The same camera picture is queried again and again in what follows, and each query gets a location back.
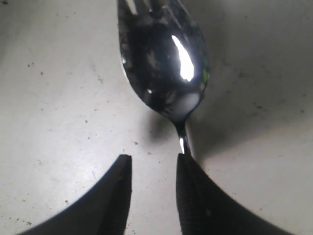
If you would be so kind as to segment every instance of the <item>reflective metal surface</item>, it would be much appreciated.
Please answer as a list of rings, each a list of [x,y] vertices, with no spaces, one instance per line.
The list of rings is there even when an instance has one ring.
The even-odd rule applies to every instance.
[[[177,0],[135,5],[137,14],[118,0],[125,74],[143,102],[173,122],[183,153],[188,153],[185,121],[200,103],[209,78],[202,34]]]

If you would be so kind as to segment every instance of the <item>white table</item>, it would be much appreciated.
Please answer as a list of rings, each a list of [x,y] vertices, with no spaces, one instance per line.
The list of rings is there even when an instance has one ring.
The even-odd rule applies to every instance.
[[[134,158],[126,235],[179,235],[173,126],[132,91],[114,0],[0,4],[0,233],[36,226]],[[313,2],[193,0],[211,50],[189,119],[197,161],[230,196],[313,233]]]

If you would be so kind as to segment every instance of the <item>white surface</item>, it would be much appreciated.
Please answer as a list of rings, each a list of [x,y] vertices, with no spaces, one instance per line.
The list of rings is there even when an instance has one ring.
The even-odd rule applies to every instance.
[[[312,1],[186,7],[213,65],[189,120],[195,157],[253,212],[312,234]],[[126,235],[179,235],[178,139],[124,78],[115,1],[9,0],[0,22],[0,233],[65,209],[125,152],[134,156]]]

